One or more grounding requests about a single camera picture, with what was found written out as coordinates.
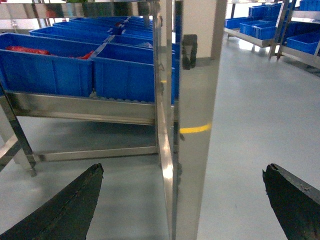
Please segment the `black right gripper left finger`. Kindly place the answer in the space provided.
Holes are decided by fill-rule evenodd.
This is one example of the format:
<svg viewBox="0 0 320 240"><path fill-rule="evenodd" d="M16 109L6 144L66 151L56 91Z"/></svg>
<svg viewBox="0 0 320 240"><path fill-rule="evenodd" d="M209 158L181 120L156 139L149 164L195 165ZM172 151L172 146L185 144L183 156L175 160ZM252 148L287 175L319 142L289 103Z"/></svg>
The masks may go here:
<svg viewBox="0 0 320 240"><path fill-rule="evenodd" d="M85 240L104 169L93 164L41 207L0 235L2 240Z"/></svg>

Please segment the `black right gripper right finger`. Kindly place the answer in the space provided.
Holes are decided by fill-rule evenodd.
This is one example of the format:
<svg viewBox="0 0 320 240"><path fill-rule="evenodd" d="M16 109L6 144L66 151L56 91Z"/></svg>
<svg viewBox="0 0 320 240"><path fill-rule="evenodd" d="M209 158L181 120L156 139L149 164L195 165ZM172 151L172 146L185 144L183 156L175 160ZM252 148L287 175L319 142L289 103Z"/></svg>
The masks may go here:
<svg viewBox="0 0 320 240"><path fill-rule="evenodd" d="M288 240L320 238L320 191L281 166L262 172L271 208Z"/></svg>

